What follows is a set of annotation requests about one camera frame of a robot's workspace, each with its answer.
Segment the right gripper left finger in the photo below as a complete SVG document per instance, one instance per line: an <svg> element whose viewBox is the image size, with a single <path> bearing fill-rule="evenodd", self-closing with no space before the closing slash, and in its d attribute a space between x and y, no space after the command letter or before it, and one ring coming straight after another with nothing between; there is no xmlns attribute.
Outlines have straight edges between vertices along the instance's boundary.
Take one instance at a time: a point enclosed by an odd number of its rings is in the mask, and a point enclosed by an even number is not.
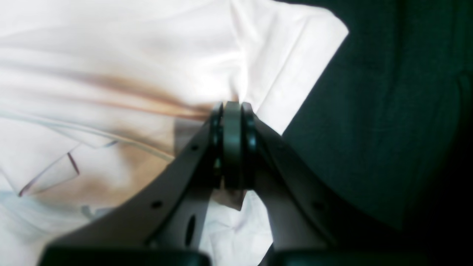
<svg viewBox="0 0 473 266"><path fill-rule="evenodd" d="M242 107L218 104L136 196L47 246L41 266L209 266L198 251L214 189L242 190Z"/></svg>

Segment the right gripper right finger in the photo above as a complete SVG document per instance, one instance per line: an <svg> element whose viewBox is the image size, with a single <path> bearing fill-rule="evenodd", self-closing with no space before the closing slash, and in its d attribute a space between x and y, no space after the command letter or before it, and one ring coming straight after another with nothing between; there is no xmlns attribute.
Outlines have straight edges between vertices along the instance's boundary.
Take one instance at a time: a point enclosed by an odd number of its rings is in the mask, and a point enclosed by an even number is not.
<svg viewBox="0 0 473 266"><path fill-rule="evenodd" d="M270 221L269 266L432 266L429 254L336 195L242 104L242 187Z"/></svg>

